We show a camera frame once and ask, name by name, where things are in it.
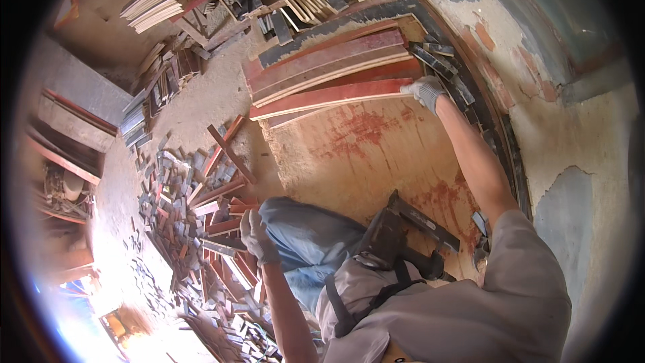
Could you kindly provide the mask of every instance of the stacked boards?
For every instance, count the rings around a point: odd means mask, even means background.
[[[120,16],[128,20],[138,34],[158,23],[182,13],[191,0],[131,0]]]

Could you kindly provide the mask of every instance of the pile of wood scraps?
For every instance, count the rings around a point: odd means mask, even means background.
[[[143,177],[139,216],[146,236],[173,269],[171,291],[184,315],[207,311],[239,360],[275,361],[271,356],[279,355],[263,319],[268,315],[257,260],[239,235],[241,214],[259,207],[255,197],[234,195],[257,181],[230,147],[243,121],[239,115],[228,129],[209,126],[215,145],[208,154],[167,148],[170,133],[153,158],[137,154],[135,166]],[[249,328],[231,338],[227,331],[238,316]],[[218,348],[209,350],[224,361]]]
[[[120,14],[138,34],[184,11],[190,0],[131,0]]]

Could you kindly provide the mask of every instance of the plywood board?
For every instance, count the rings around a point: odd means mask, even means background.
[[[441,251],[458,279],[483,276],[472,264],[478,206],[439,119],[412,98],[343,105],[279,129],[261,121],[286,195],[367,225],[392,190],[461,241]],[[408,244],[430,254],[435,241],[415,229]]]

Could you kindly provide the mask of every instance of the white work glove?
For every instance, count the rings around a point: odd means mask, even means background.
[[[266,224],[262,223],[260,214],[255,209],[247,209],[240,222],[242,243],[248,252],[257,257],[257,265],[262,266],[268,262],[281,262],[278,249],[271,238],[266,235]]]
[[[415,100],[418,100],[422,106],[430,109],[434,115],[437,115],[435,111],[437,98],[441,94],[446,94],[446,90],[436,76],[425,76],[412,84],[402,85],[399,91],[403,94],[414,94]]]

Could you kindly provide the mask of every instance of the worker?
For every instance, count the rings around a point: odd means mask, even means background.
[[[409,262],[407,278],[369,270],[351,258],[365,230],[359,223],[289,198],[270,198],[259,213],[245,213],[241,235],[258,258],[283,357],[289,363],[318,361],[299,301],[318,319],[325,362],[559,360],[571,301],[555,256],[520,211],[496,156],[439,80],[424,77],[400,90],[439,117],[468,187],[488,216],[492,250],[483,286],[463,279],[431,287]],[[349,333],[336,333],[339,321],[351,320],[347,312],[368,308],[384,286],[401,280],[409,286],[380,300]]]

